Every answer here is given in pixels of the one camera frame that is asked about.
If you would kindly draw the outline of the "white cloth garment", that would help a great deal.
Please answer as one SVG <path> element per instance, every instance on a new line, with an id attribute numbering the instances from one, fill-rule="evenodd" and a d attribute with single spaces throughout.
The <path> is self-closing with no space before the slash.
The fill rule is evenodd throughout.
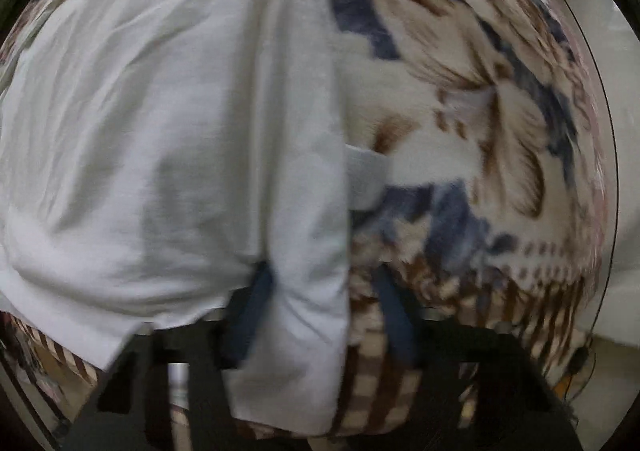
<path id="1" fill-rule="evenodd" d="M 349 214 L 385 156 L 346 141 L 330 0 L 48 0 L 1 72 L 1 303 L 96 367 L 269 263 L 233 415 L 313 436 L 347 346 Z"/>

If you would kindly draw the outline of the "floral bed blanket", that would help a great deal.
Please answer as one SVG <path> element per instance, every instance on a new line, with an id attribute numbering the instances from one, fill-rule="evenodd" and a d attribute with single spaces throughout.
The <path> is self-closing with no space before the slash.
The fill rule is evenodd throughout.
<path id="1" fill-rule="evenodd" d="M 1 72 L 47 1 L 2 0 L 12 28 Z M 390 351 L 373 272 L 390 267 L 432 320 L 515 336 L 554 393 L 582 344 L 576 321 L 597 287 L 605 226 L 588 78 L 548 0 L 330 9 L 346 141 L 385 156 L 387 174 L 374 205 L 349 214 L 350 317 L 330 429 L 307 436 L 237 419 L 228 376 L 249 350 L 224 371 L 239 450 L 433 450 L 409 440 L 421 374 Z M 2 303 L 1 317 L 1 343 L 47 398 L 62 450 L 122 346 L 155 327 L 139 325 L 96 367 Z M 184 364 L 169 366 L 174 450 L 193 450 L 187 378 Z"/>

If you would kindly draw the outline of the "white headboard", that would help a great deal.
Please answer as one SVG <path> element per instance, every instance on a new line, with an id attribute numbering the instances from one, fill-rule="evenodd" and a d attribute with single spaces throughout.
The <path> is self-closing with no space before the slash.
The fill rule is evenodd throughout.
<path id="1" fill-rule="evenodd" d="M 639 40 L 613 0 L 560 0 L 577 33 L 596 99 L 613 218 L 594 333 L 639 345 Z"/>

